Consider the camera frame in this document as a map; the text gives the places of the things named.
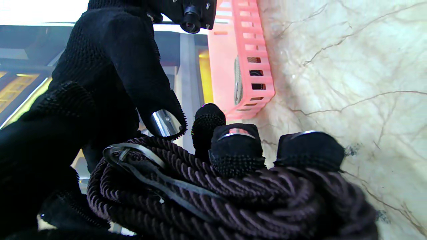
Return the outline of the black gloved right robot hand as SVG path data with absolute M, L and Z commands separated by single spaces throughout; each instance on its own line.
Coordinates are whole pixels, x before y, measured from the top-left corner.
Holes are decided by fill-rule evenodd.
M 48 90 L 74 81 L 109 120 L 142 119 L 158 137 L 175 140 L 187 121 L 160 63 L 145 0 L 90 0 L 75 23 Z

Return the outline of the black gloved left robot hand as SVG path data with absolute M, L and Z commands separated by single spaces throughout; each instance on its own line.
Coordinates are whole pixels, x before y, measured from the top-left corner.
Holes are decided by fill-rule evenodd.
M 38 214 L 56 228 L 108 233 L 108 221 L 90 210 L 70 167 L 98 127 L 92 97 L 78 83 L 65 82 L 39 96 L 29 111 L 1 130 L 1 214 L 9 217 L 1 239 L 37 228 Z M 223 137 L 229 129 L 251 129 L 254 136 L 257 130 L 254 124 L 226 126 L 225 121 L 215 104 L 205 104 L 191 130 L 195 156 L 208 160 L 209 154 L 214 167 L 226 167 L 226 156 L 237 164 L 237 156 L 244 156 L 237 150 L 249 150 L 248 141 Z M 282 135 L 279 140 L 277 158 L 286 164 L 337 171 L 344 157 L 344 148 L 323 132 Z

